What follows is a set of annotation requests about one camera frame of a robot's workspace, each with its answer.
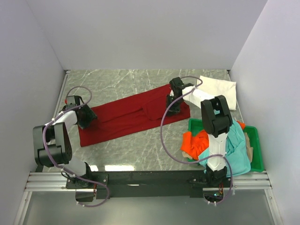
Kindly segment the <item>red t shirt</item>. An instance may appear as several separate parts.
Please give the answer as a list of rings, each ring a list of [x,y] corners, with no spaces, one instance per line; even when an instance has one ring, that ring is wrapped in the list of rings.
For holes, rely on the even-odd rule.
[[[95,106],[97,115],[88,128],[79,128],[80,146],[123,137],[136,132],[159,127],[166,110],[166,97],[171,92],[169,84]]]

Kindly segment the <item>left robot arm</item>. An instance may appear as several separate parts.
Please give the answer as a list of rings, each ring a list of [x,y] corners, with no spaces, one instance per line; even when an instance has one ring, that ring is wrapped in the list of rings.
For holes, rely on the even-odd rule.
[[[97,119],[97,115],[84,104],[81,96],[66,97],[60,114],[62,116],[48,126],[45,138],[43,130],[47,124],[33,128],[35,161],[38,166],[51,168],[55,166],[49,158],[51,156],[60,167],[61,175],[69,182],[82,188],[90,188],[94,185],[90,166],[73,155],[68,131],[74,125],[85,130]]]

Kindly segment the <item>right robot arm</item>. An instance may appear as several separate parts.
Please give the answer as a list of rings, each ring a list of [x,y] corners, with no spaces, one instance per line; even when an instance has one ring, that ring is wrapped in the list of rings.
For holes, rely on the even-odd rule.
[[[209,139],[209,156],[206,164],[206,183],[211,187],[218,186],[227,175],[229,162],[225,158],[225,142],[233,124],[225,96],[213,96],[198,87],[203,84],[184,84],[180,77],[173,78],[169,84],[171,92],[166,97],[166,110],[160,124],[162,135],[163,123],[167,115],[180,112],[180,104],[188,101],[201,109],[202,124]]]

